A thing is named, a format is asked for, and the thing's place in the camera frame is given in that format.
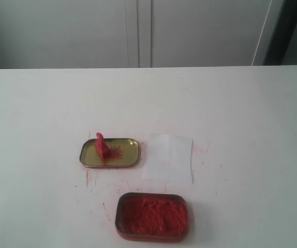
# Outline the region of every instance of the tabletop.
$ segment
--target tabletop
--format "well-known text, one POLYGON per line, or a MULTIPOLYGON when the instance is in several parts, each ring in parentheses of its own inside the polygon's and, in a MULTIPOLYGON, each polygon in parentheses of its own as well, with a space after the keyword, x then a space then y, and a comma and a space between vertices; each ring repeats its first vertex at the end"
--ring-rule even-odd
POLYGON ((0 70, 0 247, 170 247, 118 236, 126 192, 187 201, 177 247, 297 247, 297 66, 0 70), (83 167, 96 132, 142 161, 83 167), (143 179, 147 133, 193 138, 193 184, 143 179))

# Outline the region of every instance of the tin lid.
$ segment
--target tin lid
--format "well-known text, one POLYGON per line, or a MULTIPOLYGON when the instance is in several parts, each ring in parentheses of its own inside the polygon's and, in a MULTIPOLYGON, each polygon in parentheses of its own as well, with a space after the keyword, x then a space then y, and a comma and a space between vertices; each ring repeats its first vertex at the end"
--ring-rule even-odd
POLYGON ((84 143, 80 162, 90 168, 126 168, 134 165, 139 158, 139 143, 132 138, 105 138, 110 148, 108 157, 102 158, 96 150, 93 138, 84 143))

